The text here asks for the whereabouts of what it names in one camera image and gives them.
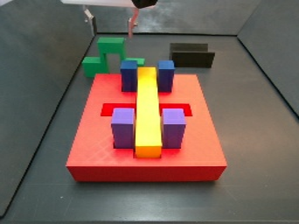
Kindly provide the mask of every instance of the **red block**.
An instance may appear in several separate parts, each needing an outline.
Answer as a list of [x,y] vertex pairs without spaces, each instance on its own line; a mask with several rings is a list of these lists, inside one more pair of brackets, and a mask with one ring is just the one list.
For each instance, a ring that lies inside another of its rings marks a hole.
[[119,74],[97,76],[67,162],[77,181],[219,179],[227,161],[197,75],[177,74],[173,92],[161,93],[159,99],[163,105],[190,105],[182,148],[163,149],[162,158],[135,158],[134,150],[114,149],[111,116],[101,113],[109,104],[134,107],[137,93],[122,92]]

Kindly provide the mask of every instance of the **block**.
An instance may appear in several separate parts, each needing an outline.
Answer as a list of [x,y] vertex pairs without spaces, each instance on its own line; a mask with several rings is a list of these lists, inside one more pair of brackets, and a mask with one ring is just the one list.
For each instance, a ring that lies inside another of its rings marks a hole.
[[193,107],[190,103],[159,103],[161,115],[165,109],[182,109],[185,116],[193,116]]
[[159,158],[162,156],[162,119],[155,67],[138,68],[135,156]]
[[117,149],[135,148],[135,110],[133,108],[115,108],[111,129]]
[[163,109],[163,148],[181,149],[186,119],[182,108]]
[[137,92],[137,61],[123,60],[121,64],[122,73],[122,91],[123,92]]
[[109,73],[109,65],[99,57],[86,57],[82,61],[85,74],[87,77],[95,77],[97,74]]
[[209,52],[209,44],[171,43],[170,60],[175,67],[211,68],[215,52]]
[[142,58],[126,58],[126,60],[135,60],[137,61],[137,65],[139,67],[143,67],[146,65],[146,59],[142,59]]
[[173,52],[175,67],[211,68],[215,52]]
[[158,62],[158,91],[171,93],[174,88],[174,62],[161,60]]
[[109,53],[119,54],[121,61],[127,57],[126,39],[125,38],[99,38],[98,50],[101,58],[106,57]]
[[137,93],[118,91],[121,74],[97,75],[70,150],[67,168],[81,182],[215,181],[227,168],[218,133],[197,74],[174,76],[173,93],[159,94],[163,105],[191,105],[179,150],[163,149],[159,159],[135,158],[134,150],[114,149],[106,103],[137,103]]
[[209,44],[171,43],[171,52],[207,52]]

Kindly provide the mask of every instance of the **blue block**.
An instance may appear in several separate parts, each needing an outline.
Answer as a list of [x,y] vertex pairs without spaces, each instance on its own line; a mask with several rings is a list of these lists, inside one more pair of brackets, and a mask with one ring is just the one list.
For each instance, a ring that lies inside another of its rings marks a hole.
[[174,62],[171,60],[161,60],[158,62],[158,91],[173,92],[174,88]]
[[135,110],[133,108],[115,108],[111,129],[117,149],[135,148]]
[[121,65],[122,73],[122,91],[137,92],[137,68],[138,64],[135,60],[123,60]]
[[186,119],[182,108],[163,109],[163,148],[181,149],[183,143],[183,133],[186,129]]

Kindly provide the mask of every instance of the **purple block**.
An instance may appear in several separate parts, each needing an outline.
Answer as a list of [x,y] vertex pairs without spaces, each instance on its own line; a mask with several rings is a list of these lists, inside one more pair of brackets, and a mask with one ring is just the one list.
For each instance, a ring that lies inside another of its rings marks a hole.
[[163,109],[163,148],[181,149],[186,119],[182,108]]
[[135,110],[115,108],[111,121],[117,149],[135,148]]

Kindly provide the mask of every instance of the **yellow block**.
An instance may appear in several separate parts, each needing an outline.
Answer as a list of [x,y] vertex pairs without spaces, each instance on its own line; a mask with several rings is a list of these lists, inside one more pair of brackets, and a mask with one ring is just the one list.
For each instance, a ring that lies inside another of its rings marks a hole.
[[139,67],[135,119],[135,155],[138,158],[162,156],[161,123],[155,67]]

